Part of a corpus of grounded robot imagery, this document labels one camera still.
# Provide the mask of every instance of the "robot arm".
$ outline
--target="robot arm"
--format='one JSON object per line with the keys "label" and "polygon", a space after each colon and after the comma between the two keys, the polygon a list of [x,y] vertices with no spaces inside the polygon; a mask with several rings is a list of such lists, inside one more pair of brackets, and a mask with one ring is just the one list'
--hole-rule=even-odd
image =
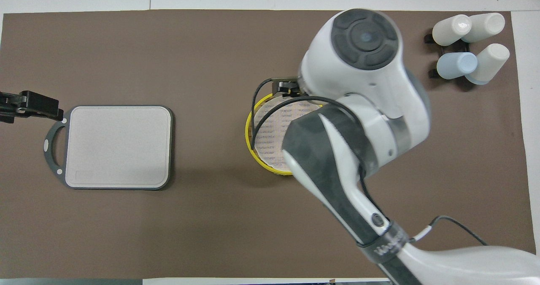
{"label": "robot arm", "polygon": [[291,122],[283,139],[295,178],[329,208],[396,284],[540,284],[540,260],[505,247],[425,252],[358,189],[358,182],[422,142],[430,108],[402,62],[399,30],[384,14],[348,10],[313,39],[299,71],[304,93],[337,100]]}

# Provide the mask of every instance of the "black cable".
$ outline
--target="black cable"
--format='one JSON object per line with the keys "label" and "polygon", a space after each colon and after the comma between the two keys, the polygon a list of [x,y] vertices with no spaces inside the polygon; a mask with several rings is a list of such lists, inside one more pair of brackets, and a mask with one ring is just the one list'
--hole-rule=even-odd
{"label": "black cable", "polygon": [[362,192],[364,193],[364,195],[367,197],[367,199],[372,202],[373,206],[375,206],[375,208],[377,208],[377,210],[383,214],[384,217],[386,217],[387,220],[390,220],[390,218],[388,218],[388,216],[386,216],[386,214],[384,214],[384,212],[382,212],[382,210],[379,208],[379,206],[377,205],[377,203],[375,202],[375,200],[373,200],[373,198],[371,197],[370,193],[368,192],[368,188],[366,186],[366,183],[364,182],[364,174],[363,174],[363,171],[360,172],[360,187],[362,187]]}
{"label": "black cable", "polygon": [[259,91],[261,90],[261,88],[269,83],[270,81],[272,81],[272,79],[266,79],[265,81],[263,81],[261,84],[259,84],[259,86],[255,89],[255,94],[253,94],[253,102],[251,103],[251,129],[253,129],[254,127],[254,124],[255,124],[255,101],[257,100],[257,94],[259,93]]}
{"label": "black cable", "polygon": [[299,102],[299,101],[307,101],[307,100],[318,100],[318,101],[322,101],[322,102],[328,102],[330,104],[333,104],[333,105],[337,106],[338,108],[342,108],[343,110],[345,110],[345,112],[347,112],[353,118],[355,123],[357,123],[358,125],[362,125],[362,123],[360,122],[360,119],[358,118],[358,116],[351,109],[349,109],[347,106],[345,106],[344,104],[342,104],[342,103],[340,103],[338,101],[331,100],[330,98],[326,98],[326,97],[320,97],[320,96],[295,97],[295,98],[292,98],[290,100],[287,100],[287,101],[284,101],[284,102],[281,102],[281,103],[277,104],[274,108],[269,110],[268,113],[266,113],[264,116],[262,116],[262,119],[259,121],[259,123],[255,127],[255,129],[251,132],[251,143],[249,144],[251,146],[251,150],[253,150],[254,147],[255,147],[255,137],[257,136],[257,133],[260,130],[262,124],[272,114],[274,114],[274,112],[276,112],[277,110],[279,110],[280,108],[283,108],[284,106],[286,106],[288,104]]}
{"label": "black cable", "polygon": [[454,224],[460,226],[464,231],[467,231],[467,233],[469,233],[471,236],[473,236],[476,240],[478,240],[478,242],[480,242],[480,244],[484,245],[484,246],[489,246],[488,243],[486,243],[486,241],[484,241],[482,238],[480,238],[476,233],[472,232],[469,228],[467,228],[465,225],[459,223],[458,221],[454,220],[453,218],[451,218],[450,216],[447,216],[447,215],[439,215],[438,217],[434,218],[432,220],[432,222],[429,224],[431,227],[433,227],[438,221],[440,220],[448,220],[448,221],[451,221],[453,222]]}

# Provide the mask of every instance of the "brown tabletop mat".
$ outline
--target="brown tabletop mat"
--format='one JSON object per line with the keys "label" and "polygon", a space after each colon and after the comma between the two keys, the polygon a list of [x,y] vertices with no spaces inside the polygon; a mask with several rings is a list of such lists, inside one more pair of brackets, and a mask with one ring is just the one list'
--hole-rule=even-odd
{"label": "brown tabletop mat", "polygon": [[[0,124],[0,278],[382,277],[315,197],[253,160],[243,136],[254,88],[294,76],[333,14],[6,14],[2,91],[42,93],[65,110],[159,104],[176,124],[174,175],[161,191],[69,189],[43,158],[53,121]],[[471,45],[478,54],[498,42],[512,54],[473,89],[427,78],[438,52],[424,34],[457,12],[386,14],[428,90],[432,130],[367,180],[373,197],[410,235],[448,214],[491,244],[534,252],[510,13],[502,33]],[[444,221],[417,243],[477,244]]]}

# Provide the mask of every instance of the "cutting board handle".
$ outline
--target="cutting board handle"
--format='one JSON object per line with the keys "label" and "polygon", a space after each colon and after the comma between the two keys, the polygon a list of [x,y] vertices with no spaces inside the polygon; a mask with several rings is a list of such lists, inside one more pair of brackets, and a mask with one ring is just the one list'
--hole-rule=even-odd
{"label": "cutting board handle", "polygon": [[54,141],[54,137],[60,131],[61,128],[66,127],[67,121],[66,118],[64,118],[62,121],[54,123],[52,125],[51,129],[47,133],[45,137],[45,141],[43,143],[43,153],[45,155],[45,160],[51,168],[52,173],[54,173],[57,177],[59,177],[62,181],[64,179],[64,173],[65,173],[65,166],[59,166],[54,161],[54,158],[52,157],[52,142]]}

